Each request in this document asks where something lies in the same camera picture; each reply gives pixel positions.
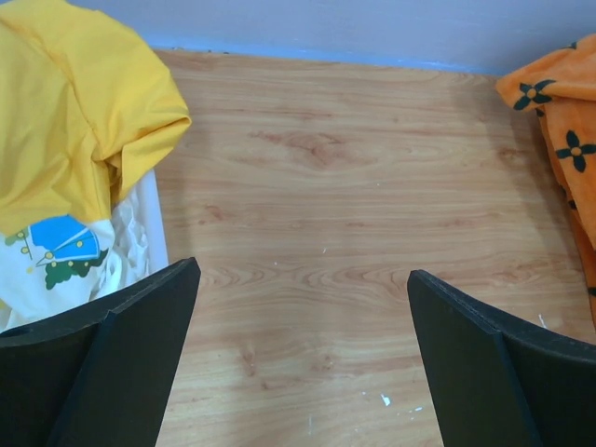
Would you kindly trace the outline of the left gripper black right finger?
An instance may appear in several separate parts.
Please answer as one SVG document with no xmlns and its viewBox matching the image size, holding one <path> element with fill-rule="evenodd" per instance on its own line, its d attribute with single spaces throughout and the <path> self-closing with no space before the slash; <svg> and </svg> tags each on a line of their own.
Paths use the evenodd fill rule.
<svg viewBox="0 0 596 447">
<path fill-rule="evenodd" d="M 423 270 L 407 291 L 446 446 L 592 446 L 595 347 Z"/>
</svg>

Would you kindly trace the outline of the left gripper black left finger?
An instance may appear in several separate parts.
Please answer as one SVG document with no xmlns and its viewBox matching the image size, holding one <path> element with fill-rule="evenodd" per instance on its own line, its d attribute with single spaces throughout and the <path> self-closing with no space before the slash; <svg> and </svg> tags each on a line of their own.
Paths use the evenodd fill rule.
<svg viewBox="0 0 596 447">
<path fill-rule="evenodd" d="M 195 258 L 1 335 L 4 446 L 154 446 L 196 304 Z"/>
</svg>

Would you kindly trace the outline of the orange flower-pattern pillowcase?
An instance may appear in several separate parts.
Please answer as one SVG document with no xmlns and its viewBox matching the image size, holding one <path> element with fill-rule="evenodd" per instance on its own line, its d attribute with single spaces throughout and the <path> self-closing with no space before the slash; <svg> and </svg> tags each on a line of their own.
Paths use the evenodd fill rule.
<svg viewBox="0 0 596 447">
<path fill-rule="evenodd" d="M 500 78 L 496 90 L 515 111 L 534 111 L 550 165 L 570 212 L 595 312 L 595 35 L 550 52 Z"/>
</svg>

